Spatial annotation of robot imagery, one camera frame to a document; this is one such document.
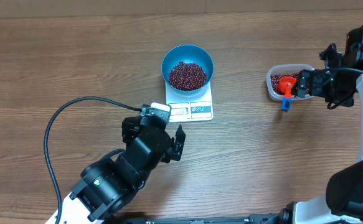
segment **digital scale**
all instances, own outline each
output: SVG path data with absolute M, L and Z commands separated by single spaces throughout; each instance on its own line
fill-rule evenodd
M 166 104 L 171 106 L 170 123 L 189 121 L 211 121 L 213 119 L 213 101 L 210 82 L 193 95 L 175 92 L 169 84 L 166 86 Z

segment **wooden surface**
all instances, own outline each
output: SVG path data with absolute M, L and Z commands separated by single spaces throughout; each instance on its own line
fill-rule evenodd
M 161 60 L 200 45 L 215 63 L 214 119 L 186 123 L 182 160 L 153 170 L 122 212 L 154 217 L 278 213 L 324 193 L 331 175 L 355 163 L 361 113 L 323 99 L 281 113 L 265 85 L 275 65 L 323 68 L 318 52 L 344 51 L 363 11 L 255 12 L 0 20 L 0 223 L 43 223 L 57 201 L 43 135 L 57 108 L 96 95 L 138 106 L 165 103 Z M 85 166 L 124 147 L 121 121 L 136 113 L 82 102 L 55 121 L 49 140 L 62 191 Z M 169 124 L 173 135 L 178 124 Z
M 363 0 L 0 0 L 0 18 L 363 9 Z

